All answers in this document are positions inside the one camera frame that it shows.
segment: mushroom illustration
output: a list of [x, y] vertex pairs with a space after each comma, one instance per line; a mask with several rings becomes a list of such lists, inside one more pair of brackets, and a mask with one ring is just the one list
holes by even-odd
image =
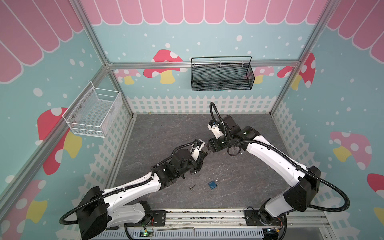
[[[47, 137], [56, 123], [61, 119], [61, 114], [65, 112], [65, 110], [66, 108], [53, 108], [40, 115], [37, 119], [37, 130], [39, 133], [39, 140], [36, 141], [37, 145]], [[68, 129], [43, 163], [45, 174], [52, 175], [59, 169], [64, 149], [69, 153], [71, 158], [75, 158], [80, 151], [82, 143], [83, 139], [74, 135]]]
[[[280, 70], [277, 73], [277, 76], [279, 78], [288, 77], [289, 74], [291, 73], [292, 69], [293, 69], [293, 67], [287, 66], [287, 67], [283, 68], [282, 70]], [[299, 82], [301, 79], [304, 80], [305, 86], [307, 88], [309, 88], [313, 83], [315, 71], [316, 71], [316, 60], [315, 60], [313, 53], [310, 53], [310, 55], [308, 56], [304, 65], [301, 67], [299, 74], [293, 80], [291, 88], [293, 90], [297, 91], [299, 89]]]
[[380, 174], [368, 174], [368, 185], [375, 191], [380, 197], [384, 198], [384, 176]]
[[331, 139], [340, 145], [339, 148], [333, 149], [333, 152], [341, 162], [353, 156], [361, 170], [368, 167], [372, 159], [372, 148], [366, 136], [349, 132], [331, 132]]
[[[166, 49], [159, 50], [153, 57], [151, 62], [182, 62], [183, 60], [174, 52]], [[160, 83], [172, 84], [175, 82], [175, 78], [172, 75], [172, 71], [186, 72], [186, 68], [163, 68], [163, 69], [145, 69], [144, 76], [147, 78], [153, 78], [157, 75], [161, 75]]]
[[255, 67], [253, 68], [253, 74], [255, 75], [254, 83], [262, 83], [263, 76], [273, 76], [275, 74], [275, 70], [273, 67]]
[[384, 225], [384, 209], [375, 207], [373, 210], [381, 224]]
[[132, 85], [135, 83], [135, 81], [132, 79], [132, 76], [140, 77], [140, 73], [137, 71], [137, 69], [116, 69], [114, 71], [118, 81], [122, 83], [122, 80], [124, 79], [124, 83], [126, 85]]
[[26, 220], [38, 223], [47, 209], [47, 201], [35, 201], [46, 184], [45, 180], [32, 180], [9, 214], [1, 222], [3, 240], [19, 240], [23, 235]]

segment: blue padlock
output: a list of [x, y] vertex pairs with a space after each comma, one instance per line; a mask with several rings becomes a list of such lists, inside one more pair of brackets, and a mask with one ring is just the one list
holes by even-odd
[[217, 185], [218, 185], [218, 180], [214, 180], [214, 181], [208, 183], [208, 186], [209, 186], [211, 189], [216, 188]]

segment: white wire basket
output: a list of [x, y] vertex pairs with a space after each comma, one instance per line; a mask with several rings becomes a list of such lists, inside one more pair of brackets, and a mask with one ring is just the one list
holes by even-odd
[[105, 137], [121, 106], [120, 92], [95, 88], [89, 82], [63, 118], [74, 134]]

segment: black wire mesh basket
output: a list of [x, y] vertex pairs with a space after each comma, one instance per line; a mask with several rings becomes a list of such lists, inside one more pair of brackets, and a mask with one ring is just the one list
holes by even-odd
[[192, 91], [251, 90], [250, 56], [192, 58]]

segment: gray floor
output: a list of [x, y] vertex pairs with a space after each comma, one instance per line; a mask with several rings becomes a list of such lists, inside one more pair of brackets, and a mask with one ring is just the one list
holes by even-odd
[[[286, 153], [269, 114], [233, 114], [241, 127], [251, 126], [270, 143]], [[169, 156], [182, 144], [214, 135], [208, 130], [209, 114], [138, 115], [121, 163], [115, 186], [130, 182], [150, 171], [150, 167]], [[218, 180], [211, 190], [208, 182]], [[263, 200], [287, 188], [286, 182], [264, 162], [244, 152], [229, 156], [226, 150], [209, 153], [200, 172], [185, 174], [172, 186], [145, 195], [153, 209], [260, 207]]]

